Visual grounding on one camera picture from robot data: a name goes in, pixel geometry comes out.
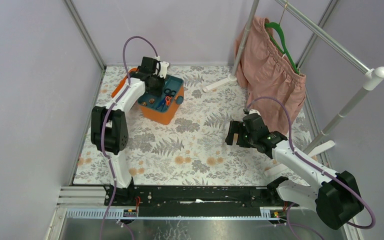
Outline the black handled scissors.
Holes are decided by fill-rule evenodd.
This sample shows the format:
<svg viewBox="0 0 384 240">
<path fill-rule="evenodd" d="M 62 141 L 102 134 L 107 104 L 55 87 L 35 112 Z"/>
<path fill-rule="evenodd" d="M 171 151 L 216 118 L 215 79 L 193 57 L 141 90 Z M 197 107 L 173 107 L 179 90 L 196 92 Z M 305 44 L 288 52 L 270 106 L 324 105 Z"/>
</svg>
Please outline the black handled scissors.
<svg viewBox="0 0 384 240">
<path fill-rule="evenodd" d="M 176 90 L 172 90 L 170 88 L 165 88 L 163 90 L 163 93 L 165 96 L 171 96 L 171 97 L 174 97 L 176 94 L 177 94 L 177 91 Z"/>
</svg>

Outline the blue plastic tweezers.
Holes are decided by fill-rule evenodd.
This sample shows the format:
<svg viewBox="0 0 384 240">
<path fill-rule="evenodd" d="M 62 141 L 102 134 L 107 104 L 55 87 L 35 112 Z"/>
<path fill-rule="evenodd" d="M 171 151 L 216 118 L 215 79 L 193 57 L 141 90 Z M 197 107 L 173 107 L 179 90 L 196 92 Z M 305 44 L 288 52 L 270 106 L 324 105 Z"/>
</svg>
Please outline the blue plastic tweezers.
<svg viewBox="0 0 384 240">
<path fill-rule="evenodd" d="M 162 111 L 164 109 L 164 106 L 166 105 L 166 100 L 161 100 L 158 105 L 156 106 L 156 110 Z"/>
</svg>

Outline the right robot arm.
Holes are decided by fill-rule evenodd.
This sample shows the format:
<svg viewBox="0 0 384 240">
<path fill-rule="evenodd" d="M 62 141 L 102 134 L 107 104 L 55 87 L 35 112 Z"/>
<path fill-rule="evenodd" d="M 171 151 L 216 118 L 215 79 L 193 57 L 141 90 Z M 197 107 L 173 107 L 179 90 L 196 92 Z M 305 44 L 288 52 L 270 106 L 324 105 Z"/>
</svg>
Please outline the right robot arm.
<svg viewBox="0 0 384 240">
<path fill-rule="evenodd" d="M 358 199 L 361 195 L 356 179 L 351 173 L 325 167 L 290 145 L 285 135 L 270 131 L 258 113 L 250 113 L 242 121 L 230 121 L 225 143 L 254 148 L 306 181 L 306 185 L 300 185 L 286 177 L 278 177 L 270 182 L 266 198 L 273 206 L 284 201 L 298 204 L 317 213 L 321 221 L 334 230 L 364 210 Z"/>
</svg>

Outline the teal tray insert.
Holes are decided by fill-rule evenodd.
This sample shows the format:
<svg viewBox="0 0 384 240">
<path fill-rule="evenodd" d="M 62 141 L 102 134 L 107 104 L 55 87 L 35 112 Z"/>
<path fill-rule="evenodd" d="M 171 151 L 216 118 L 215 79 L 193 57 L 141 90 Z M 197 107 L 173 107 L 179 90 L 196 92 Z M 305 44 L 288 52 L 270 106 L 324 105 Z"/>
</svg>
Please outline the teal tray insert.
<svg viewBox="0 0 384 240">
<path fill-rule="evenodd" d="M 178 107 L 184 102 L 184 93 L 181 93 L 183 87 L 181 78 L 167 75 L 162 86 L 147 89 L 137 103 L 146 109 L 166 113 L 171 107 Z"/>
</svg>

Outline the orange medicine box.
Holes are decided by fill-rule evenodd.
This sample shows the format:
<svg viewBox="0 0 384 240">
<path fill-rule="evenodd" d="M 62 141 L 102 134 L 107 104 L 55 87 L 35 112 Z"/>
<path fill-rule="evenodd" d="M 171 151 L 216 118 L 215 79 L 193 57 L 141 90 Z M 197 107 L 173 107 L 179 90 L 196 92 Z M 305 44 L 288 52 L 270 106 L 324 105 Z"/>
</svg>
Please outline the orange medicine box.
<svg viewBox="0 0 384 240">
<path fill-rule="evenodd" d="M 125 77 L 117 88 L 111 94 L 112 99 L 105 105 L 109 108 L 112 104 L 115 104 L 112 108 L 115 110 L 121 110 L 127 113 L 135 104 L 137 100 L 145 93 L 145 83 L 143 83 L 139 78 L 135 78 L 134 75 L 137 75 L 137 68 L 132 68 L 129 71 L 131 76 L 130 87 L 127 87 L 128 79 Z M 152 121 L 158 122 L 163 125 L 168 125 L 173 119 L 176 111 L 179 106 L 171 107 L 168 112 L 161 113 L 155 110 L 146 109 L 144 106 L 138 104 L 142 115 L 145 118 L 148 118 Z"/>
</svg>

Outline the orange handled scissors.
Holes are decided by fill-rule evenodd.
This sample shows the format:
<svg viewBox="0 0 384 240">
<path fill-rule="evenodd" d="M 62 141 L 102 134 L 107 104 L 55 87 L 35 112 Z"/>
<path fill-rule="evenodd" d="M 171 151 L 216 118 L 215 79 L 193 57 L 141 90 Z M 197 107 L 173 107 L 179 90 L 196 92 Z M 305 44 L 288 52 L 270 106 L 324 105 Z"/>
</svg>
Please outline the orange handled scissors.
<svg viewBox="0 0 384 240">
<path fill-rule="evenodd" d="M 166 106 L 166 107 L 170 106 L 170 104 L 171 104 L 171 102 L 172 102 L 172 99 L 173 99 L 172 96 L 166 96 L 166 97 L 165 97 L 165 106 Z"/>
</svg>

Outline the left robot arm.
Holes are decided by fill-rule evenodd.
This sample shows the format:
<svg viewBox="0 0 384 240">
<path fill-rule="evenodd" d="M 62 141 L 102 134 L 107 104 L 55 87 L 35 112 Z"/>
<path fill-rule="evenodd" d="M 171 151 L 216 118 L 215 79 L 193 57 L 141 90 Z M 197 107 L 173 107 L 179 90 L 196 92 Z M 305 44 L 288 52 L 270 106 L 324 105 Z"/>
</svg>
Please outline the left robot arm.
<svg viewBox="0 0 384 240">
<path fill-rule="evenodd" d="M 126 114 L 140 98 L 162 95 L 168 66 L 169 63 L 160 61 L 158 56 L 144 56 L 141 64 L 128 72 L 124 84 L 112 99 L 105 106 L 95 106 L 91 111 L 90 141 L 107 159 L 111 177 L 107 194 L 114 194 L 124 206 L 135 200 L 135 187 L 125 154 L 129 140 Z"/>
</svg>

